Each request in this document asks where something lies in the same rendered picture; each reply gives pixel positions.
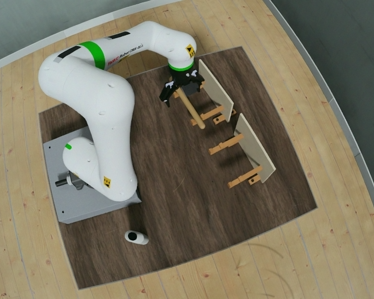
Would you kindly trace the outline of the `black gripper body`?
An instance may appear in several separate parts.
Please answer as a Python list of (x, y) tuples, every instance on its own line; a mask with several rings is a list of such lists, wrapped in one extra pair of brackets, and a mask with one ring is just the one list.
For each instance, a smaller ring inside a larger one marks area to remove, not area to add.
[(184, 78), (184, 79), (178, 79), (172, 76), (172, 81), (174, 86), (178, 86), (178, 84), (184, 84), (187, 83), (191, 79), (192, 75)]

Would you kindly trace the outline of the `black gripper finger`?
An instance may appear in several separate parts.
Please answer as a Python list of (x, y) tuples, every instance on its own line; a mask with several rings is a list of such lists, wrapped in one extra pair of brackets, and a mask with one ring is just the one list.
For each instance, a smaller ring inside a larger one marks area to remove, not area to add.
[(175, 92), (175, 90), (177, 90), (180, 86), (182, 86), (181, 84), (178, 84), (178, 86), (174, 86), (173, 85), (173, 81), (168, 83), (166, 82), (165, 83), (165, 86), (159, 96), (160, 100), (163, 102), (165, 101), (166, 105), (168, 106), (168, 108), (170, 107), (170, 104), (169, 104), (169, 98), (170, 96)]
[(204, 82), (204, 78), (196, 71), (196, 69), (193, 70), (192, 73), (193, 76), (196, 76), (197, 78), (192, 77), (189, 81), (193, 83), (197, 83), (199, 88), (197, 88), (197, 91), (200, 92), (200, 86), (202, 85), (202, 82)]

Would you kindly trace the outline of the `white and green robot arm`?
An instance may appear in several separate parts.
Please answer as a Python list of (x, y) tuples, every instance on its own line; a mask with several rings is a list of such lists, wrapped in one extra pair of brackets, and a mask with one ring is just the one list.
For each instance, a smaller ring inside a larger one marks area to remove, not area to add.
[(56, 186), (86, 185), (113, 201), (131, 198), (137, 188), (130, 152), (135, 95), (127, 80), (107, 70), (150, 50), (165, 56), (170, 74), (183, 79), (193, 73), (196, 48), (191, 35), (145, 21), (48, 56), (39, 69), (40, 88), (82, 115), (94, 141), (75, 137), (66, 144), (63, 162), (70, 175)]

